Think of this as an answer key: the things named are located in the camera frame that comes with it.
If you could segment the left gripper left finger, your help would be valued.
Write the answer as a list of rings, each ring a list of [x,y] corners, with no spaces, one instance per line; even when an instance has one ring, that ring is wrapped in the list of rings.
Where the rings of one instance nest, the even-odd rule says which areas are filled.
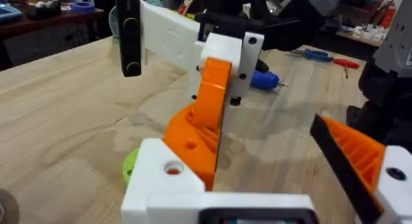
[[[122,223],[197,223],[204,182],[159,138],[139,149],[121,205]]]

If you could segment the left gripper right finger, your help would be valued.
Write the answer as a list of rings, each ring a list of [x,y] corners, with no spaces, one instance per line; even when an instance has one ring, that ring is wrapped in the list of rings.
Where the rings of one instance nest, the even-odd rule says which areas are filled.
[[[315,115],[310,134],[345,191],[356,223],[411,223],[411,152]]]

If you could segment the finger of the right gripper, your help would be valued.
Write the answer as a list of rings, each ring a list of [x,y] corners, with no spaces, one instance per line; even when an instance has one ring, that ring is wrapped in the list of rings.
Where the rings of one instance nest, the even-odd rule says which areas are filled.
[[[190,65],[188,69],[188,88],[187,94],[191,101],[197,99],[198,88],[201,80],[201,52],[203,50],[203,42],[196,41],[189,57]]]

